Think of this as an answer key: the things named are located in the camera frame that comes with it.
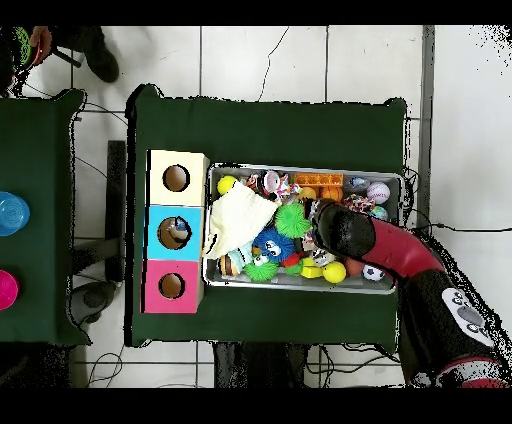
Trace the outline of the person's hand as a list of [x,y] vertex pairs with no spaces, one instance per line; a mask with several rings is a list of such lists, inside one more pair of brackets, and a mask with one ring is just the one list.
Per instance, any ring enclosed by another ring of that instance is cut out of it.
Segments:
[[39,65],[51,52],[52,33],[48,26],[34,26],[29,39],[30,46],[36,49],[33,66]]

